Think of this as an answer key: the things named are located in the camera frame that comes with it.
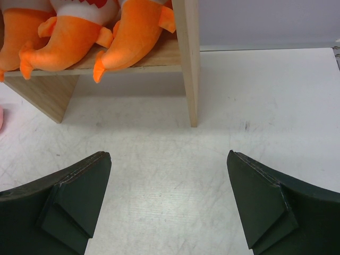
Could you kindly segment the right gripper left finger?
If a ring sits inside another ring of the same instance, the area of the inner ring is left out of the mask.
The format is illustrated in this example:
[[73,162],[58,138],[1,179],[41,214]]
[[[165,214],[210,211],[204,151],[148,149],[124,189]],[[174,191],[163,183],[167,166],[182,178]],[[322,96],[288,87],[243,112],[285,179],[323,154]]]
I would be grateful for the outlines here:
[[99,151],[1,191],[1,254],[84,254],[95,233],[110,172],[110,154]]

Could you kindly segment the pink plush red polka-dot shirt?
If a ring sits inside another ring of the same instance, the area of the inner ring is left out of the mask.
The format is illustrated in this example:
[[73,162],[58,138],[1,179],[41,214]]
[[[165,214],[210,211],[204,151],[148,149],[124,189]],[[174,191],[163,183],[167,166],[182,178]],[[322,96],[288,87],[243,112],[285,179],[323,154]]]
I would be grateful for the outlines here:
[[0,130],[3,126],[3,123],[4,123],[4,110],[2,106],[0,106]]

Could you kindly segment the orange shark plush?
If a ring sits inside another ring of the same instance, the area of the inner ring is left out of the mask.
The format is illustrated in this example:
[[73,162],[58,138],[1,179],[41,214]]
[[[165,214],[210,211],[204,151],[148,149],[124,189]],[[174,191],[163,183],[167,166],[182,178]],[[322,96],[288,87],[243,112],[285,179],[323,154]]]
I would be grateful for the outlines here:
[[163,30],[176,31],[171,1],[118,1],[121,19],[113,27],[113,42],[100,51],[93,67],[93,79],[100,82],[107,71],[119,71],[136,64],[155,46]]
[[41,49],[27,42],[20,50],[20,71],[26,80],[34,69],[58,72],[82,60],[94,44],[108,48],[113,33],[106,27],[117,16],[118,1],[51,1],[56,16],[38,27],[48,38]]
[[52,16],[52,12],[28,8],[8,8],[3,11],[4,43],[1,49],[1,82],[4,74],[20,67],[19,51],[30,41],[33,49],[43,48],[47,38],[38,36],[38,27]]

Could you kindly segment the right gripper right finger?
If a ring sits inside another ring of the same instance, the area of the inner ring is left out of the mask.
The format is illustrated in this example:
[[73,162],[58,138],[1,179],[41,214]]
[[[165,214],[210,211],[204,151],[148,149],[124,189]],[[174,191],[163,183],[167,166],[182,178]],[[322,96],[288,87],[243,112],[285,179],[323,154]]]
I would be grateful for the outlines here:
[[230,151],[227,169],[254,254],[339,254],[339,193]]

